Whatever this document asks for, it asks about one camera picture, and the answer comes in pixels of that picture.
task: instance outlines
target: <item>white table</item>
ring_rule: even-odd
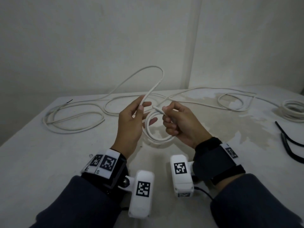
[[[249,86],[242,90],[257,92],[260,96],[272,97],[278,102],[287,99],[304,101],[304,96],[272,87]],[[176,91],[158,91],[168,96]],[[176,99],[188,99],[214,103],[215,93],[225,90],[193,90]],[[0,227],[28,227],[35,216],[48,207],[61,193],[69,180],[89,161],[90,154],[109,148],[116,137],[117,117],[105,116],[99,126],[78,134],[61,135],[48,131],[41,118],[52,107],[74,101],[94,99],[99,96],[62,97],[56,99],[24,128],[0,147]],[[131,98],[115,100],[109,105],[113,111],[121,111],[131,102]],[[162,99],[152,97],[152,103]],[[284,150],[280,132],[274,121],[278,121],[287,134],[303,143],[304,125],[288,122],[275,114],[276,108],[255,99],[248,112],[237,113],[208,108],[195,104],[185,104],[197,115],[207,129],[222,141],[229,142],[241,159],[248,173],[254,173],[260,181],[289,209],[304,218],[304,165],[291,159]],[[90,106],[68,108],[61,115],[88,110]],[[97,115],[85,116],[66,122],[77,126],[95,120]],[[154,125],[156,134],[165,135],[161,120]],[[290,145],[291,149],[304,157],[304,149]],[[192,198],[178,199],[173,194],[169,158],[174,154],[184,154],[189,160],[194,150],[177,139],[163,145],[154,145],[144,135],[135,153],[128,160],[130,175],[137,170],[152,171],[155,185],[151,217],[139,221],[139,227],[216,227],[210,213],[210,200],[197,192]],[[134,226],[134,219],[122,212],[116,227]]]

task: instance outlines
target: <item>wall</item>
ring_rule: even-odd
[[[304,87],[304,0],[203,0],[190,87]]]
[[[147,65],[165,70],[158,90],[185,87],[195,1],[2,0],[0,144],[58,96],[107,93]],[[143,71],[117,92],[147,91],[160,77]]]

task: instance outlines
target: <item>dark blue sleeve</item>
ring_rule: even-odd
[[[227,185],[212,201],[219,228],[300,228],[301,218],[288,210],[252,174]]]
[[[31,227],[113,227],[120,212],[118,203],[85,179],[74,176]]]

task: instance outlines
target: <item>white camera device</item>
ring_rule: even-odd
[[[173,155],[170,158],[174,193],[178,198],[191,197],[194,192],[194,185],[191,175],[192,162],[182,155]]]
[[[126,176],[130,184],[122,190],[132,193],[131,203],[129,206],[129,217],[145,219],[150,216],[153,187],[154,187],[154,173],[145,170],[139,170],[135,178]]]

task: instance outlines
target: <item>white cable coil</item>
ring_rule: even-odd
[[[152,91],[162,82],[163,78],[164,78],[164,71],[158,67],[158,66],[147,66],[144,67],[138,71],[136,71],[135,73],[133,73],[131,76],[129,76],[126,80],[124,80],[121,84],[119,84],[116,88],[114,88],[111,92],[109,92],[107,95],[98,98],[98,99],[92,99],[92,100],[85,100],[85,101],[77,101],[77,102],[71,102],[71,103],[65,103],[63,105],[54,107],[53,109],[51,109],[50,111],[48,111],[48,113],[43,117],[43,123],[44,125],[52,132],[54,133],[59,133],[59,134],[72,134],[72,133],[80,133],[89,129],[94,128],[95,126],[98,126],[100,123],[102,123],[104,121],[104,115],[101,112],[98,111],[88,111],[88,112],[84,112],[84,113],[79,113],[73,116],[69,116],[63,119],[58,119],[55,120],[55,115],[58,113],[59,110],[63,110],[69,107],[74,107],[74,106],[78,106],[78,105],[94,105],[97,106],[98,108],[100,108],[100,110],[102,112],[104,112],[107,115],[110,116],[118,116],[119,112],[110,112],[107,110],[107,105],[114,99],[119,99],[119,98],[126,98],[126,97],[133,97],[133,96],[138,96],[138,95],[130,95],[130,96],[119,96],[119,97],[114,97],[112,99],[105,99],[106,97],[108,97],[109,95],[111,95],[117,88],[119,88],[122,84],[124,84],[127,80],[129,80],[131,77],[133,77],[135,74],[139,73],[140,71],[144,70],[144,69],[148,69],[148,68],[158,68],[162,71],[162,78],[157,82],[156,85],[154,85],[154,87],[152,87],[147,94],[144,96],[144,98],[141,101],[141,105],[142,103],[147,99],[148,96],[153,95],[153,96],[157,96],[157,97],[161,97],[164,98],[164,100],[157,104],[156,106],[152,107],[152,110],[150,111],[150,113],[147,115],[146,119],[145,119],[145,128],[143,128],[143,133],[149,138],[149,140],[151,140],[152,142],[155,143],[165,143],[165,142],[169,142],[173,139],[172,136],[168,136],[166,138],[157,138],[155,137],[150,129],[149,129],[149,122],[152,118],[154,118],[157,115],[164,115],[164,112],[158,108],[158,106],[160,106],[162,103],[164,103],[166,100],[170,100],[173,101],[172,97],[181,94],[181,93],[185,93],[194,89],[226,89],[226,90],[233,90],[233,91],[238,91],[238,93],[224,93],[221,96],[218,97],[217,99],[217,103],[218,106],[215,105],[208,105],[208,104],[204,104],[204,103],[200,103],[200,102],[194,102],[194,101],[179,101],[179,102],[184,102],[184,103],[193,103],[193,104],[199,104],[199,105],[203,105],[203,106],[207,106],[207,107],[212,107],[212,108],[216,108],[216,109],[223,109],[223,110],[231,110],[231,111],[237,111],[237,112],[244,112],[247,111],[250,107],[251,104],[253,102],[253,100],[255,98],[266,101],[268,103],[271,103],[273,105],[275,105],[276,107],[279,108],[279,110],[282,113],[282,117],[292,121],[292,122],[304,122],[304,102],[301,101],[296,101],[296,100],[286,100],[283,101],[281,106],[264,98],[258,97],[256,95],[256,93],[252,93],[252,92],[246,92],[246,91],[241,91],[241,90],[237,90],[237,89],[232,89],[232,88],[209,88],[209,87],[196,87],[196,88],[192,88],[192,89],[188,89],[188,90],[183,90],[181,92],[178,92],[176,94],[173,94],[169,97],[165,97],[161,94],[156,94],[156,93],[152,93]],[[241,102],[241,106],[238,108],[230,108],[228,106],[224,106],[220,101],[221,99],[225,96],[232,96],[236,99],[238,99]],[[250,98],[249,103],[247,104],[247,106],[245,106],[245,102],[239,98],[237,95],[241,95],[241,96],[247,96]],[[96,103],[92,103],[91,101],[105,101],[107,100],[108,102],[105,103],[105,105],[103,107],[99,106]],[[79,128],[67,128],[67,127],[63,127],[58,125],[58,123],[60,122],[64,122],[73,118],[76,118],[78,116],[82,116],[82,115],[86,115],[86,114],[98,114],[101,116],[101,119],[95,123],[93,123],[92,125],[89,126],[84,126],[84,127],[79,127]],[[50,125],[55,126],[57,129],[60,129],[62,131],[56,130],[52,127],[50,127]]]

